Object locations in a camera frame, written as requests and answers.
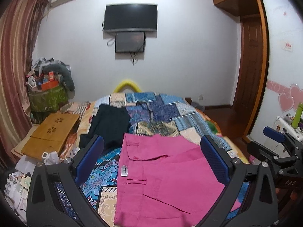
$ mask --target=blue padded grip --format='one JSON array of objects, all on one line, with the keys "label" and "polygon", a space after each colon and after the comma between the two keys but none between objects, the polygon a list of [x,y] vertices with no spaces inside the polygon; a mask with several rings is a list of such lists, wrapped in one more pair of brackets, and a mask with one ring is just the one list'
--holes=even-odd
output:
[{"label": "blue padded grip", "polygon": [[223,183],[225,186],[228,185],[230,178],[228,174],[228,166],[225,164],[224,160],[217,153],[206,136],[201,138],[200,145],[201,150],[219,183]]},{"label": "blue padded grip", "polygon": [[102,136],[99,136],[76,168],[75,183],[77,186],[86,182],[103,149],[104,140]]},{"label": "blue padded grip", "polygon": [[274,130],[274,129],[268,127],[268,126],[266,126],[266,127],[263,129],[263,134],[264,134],[265,136],[267,136],[267,137],[269,137],[269,138],[275,140],[275,141],[278,142],[278,143],[282,143],[282,142],[285,141],[285,136],[284,136],[282,133],[280,133],[280,132],[278,132],[278,131],[276,131],[276,130]]}]

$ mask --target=orange box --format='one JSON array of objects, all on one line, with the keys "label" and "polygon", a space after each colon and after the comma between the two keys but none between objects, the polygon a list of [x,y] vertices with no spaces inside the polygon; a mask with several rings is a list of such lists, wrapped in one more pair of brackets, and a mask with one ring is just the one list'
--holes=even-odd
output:
[{"label": "orange box", "polygon": [[41,85],[41,89],[42,90],[47,90],[47,89],[51,89],[51,88],[54,88],[56,86],[59,85],[59,82],[58,81],[47,81],[45,82],[44,84]]},{"label": "orange box", "polygon": [[49,72],[48,73],[48,80],[49,81],[55,81],[54,72]]}]

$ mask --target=clothing label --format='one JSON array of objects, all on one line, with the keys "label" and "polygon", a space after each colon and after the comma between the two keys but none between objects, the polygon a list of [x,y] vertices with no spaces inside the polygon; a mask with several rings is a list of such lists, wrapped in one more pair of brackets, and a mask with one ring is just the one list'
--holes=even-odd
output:
[{"label": "clothing label", "polygon": [[126,166],[126,165],[123,165],[122,168],[121,168],[121,176],[122,176],[122,177],[127,177],[127,175],[128,175],[127,166]]}]

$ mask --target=flat screen tv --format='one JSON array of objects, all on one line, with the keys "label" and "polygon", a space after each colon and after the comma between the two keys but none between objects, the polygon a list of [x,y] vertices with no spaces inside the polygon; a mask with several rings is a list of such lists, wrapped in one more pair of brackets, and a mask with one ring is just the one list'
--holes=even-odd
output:
[{"label": "flat screen tv", "polygon": [[105,32],[157,31],[157,17],[157,5],[106,5],[103,30]]}]

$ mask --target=pink heart decal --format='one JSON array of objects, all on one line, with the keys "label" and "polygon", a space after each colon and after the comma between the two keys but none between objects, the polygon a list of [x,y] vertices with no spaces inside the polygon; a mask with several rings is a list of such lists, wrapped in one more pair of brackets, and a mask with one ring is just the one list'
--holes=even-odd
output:
[{"label": "pink heart decal", "polygon": [[294,106],[294,100],[291,97],[287,97],[286,94],[279,94],[279,104],[282,112],[289,111]]},{"label": "pink heart decal", "polygon": [[294,99],[294,111],[296,111],[299,103],[303,103],[303,90],[300,90],[299,86],[295,84],[292,84],[289,89],[290,96]]}]

